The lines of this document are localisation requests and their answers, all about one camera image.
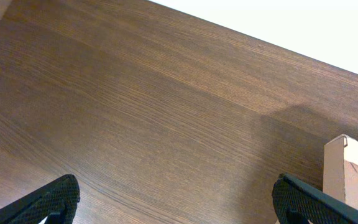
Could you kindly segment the brown cardboard box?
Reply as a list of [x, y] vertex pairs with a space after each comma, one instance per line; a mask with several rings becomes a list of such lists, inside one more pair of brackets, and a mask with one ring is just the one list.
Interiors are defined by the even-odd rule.
[[323, 192], [358, 210], [358, 141], [342, 134], [324, 145]]

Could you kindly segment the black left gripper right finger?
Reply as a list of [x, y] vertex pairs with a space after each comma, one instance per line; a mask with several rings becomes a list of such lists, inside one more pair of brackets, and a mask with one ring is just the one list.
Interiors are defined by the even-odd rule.
[[280, 224], [358, 224], [358, 210], [290, 174], [273, 185], [273, 207]]

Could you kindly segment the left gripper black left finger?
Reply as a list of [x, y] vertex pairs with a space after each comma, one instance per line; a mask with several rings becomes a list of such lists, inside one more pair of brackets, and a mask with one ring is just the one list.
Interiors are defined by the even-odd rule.
[[72, 224], [80, 201], [73, 174], [63, 175], [0, 209], [0, 224]]

